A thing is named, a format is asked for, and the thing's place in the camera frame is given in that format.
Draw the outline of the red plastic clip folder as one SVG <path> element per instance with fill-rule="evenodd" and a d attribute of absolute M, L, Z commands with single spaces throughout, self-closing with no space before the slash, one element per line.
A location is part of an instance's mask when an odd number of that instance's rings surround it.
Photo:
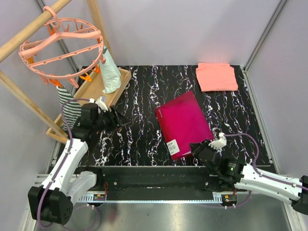
<path fill-rule="evenodd" d="M 212 140 L 213 133 L 192 91 L 157 107 L 155 113 L 166 143 L 176 139 L 180 152 L 172 160 L 191 154 L 190 143 Z"/>

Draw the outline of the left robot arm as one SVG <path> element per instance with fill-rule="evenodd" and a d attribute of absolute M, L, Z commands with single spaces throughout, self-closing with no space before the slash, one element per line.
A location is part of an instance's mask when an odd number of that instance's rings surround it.
<path fill-rule="evenodd" d="M 95 103 L 81 107 L 81 115 L 69 130 L 65 148 L 48 177 L 40 186 L 28 192 L 31 216 L 43 228 L 53 223 L 65 225 L 77 201 L 89 189 L 95 191 L 105 186 L 103 172 L 95 167 L 84 167 L 79 177 L 72 176 L 82 157 L 93 148 L 102 131 L 113 131 L 129 123 L 129 120 L 111 106 L 102 109 Z"/>

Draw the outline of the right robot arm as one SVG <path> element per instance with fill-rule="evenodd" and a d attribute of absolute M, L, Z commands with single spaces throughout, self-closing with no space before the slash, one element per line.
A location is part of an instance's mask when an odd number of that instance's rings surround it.
<path fill-rule="evenodd" d="M 214 175 L 209 188 L 257 192 L 289 204 L 293 210 L 308 214 L 308 177 L 291 178 L 264 171 L 243 161 L 223 158 L 209 140 L 191 143 L 192 155 Z"/>

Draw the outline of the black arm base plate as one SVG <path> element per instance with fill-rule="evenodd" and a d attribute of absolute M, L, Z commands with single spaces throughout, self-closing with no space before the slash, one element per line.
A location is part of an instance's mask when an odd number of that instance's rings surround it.
<path fill-rule="evenodd" d="M 235 191 L 210 189 L 214 175 L 206 167 L 81 166 L 74 174 L 82 171 L 97 174 L 98 182 L 91 191 L 107 190 L 110 203 L 218 202 L 216 194 Z"/>

